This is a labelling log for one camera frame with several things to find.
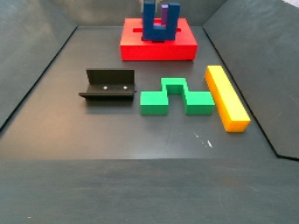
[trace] black metal bracket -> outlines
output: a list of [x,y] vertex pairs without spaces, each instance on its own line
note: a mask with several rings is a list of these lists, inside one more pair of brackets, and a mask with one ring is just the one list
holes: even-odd
[[135,98],[135,70],[132,69],[87,69],[88,90],[79,93],[88,100],[132,101]]

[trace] red block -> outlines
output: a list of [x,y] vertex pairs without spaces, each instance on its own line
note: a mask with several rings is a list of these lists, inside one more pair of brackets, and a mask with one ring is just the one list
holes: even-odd
[[175,40],[143,41],[143,19],[127,18],[120,40],[122,60],[194,60],[198,43],[186,18],[179,18]]

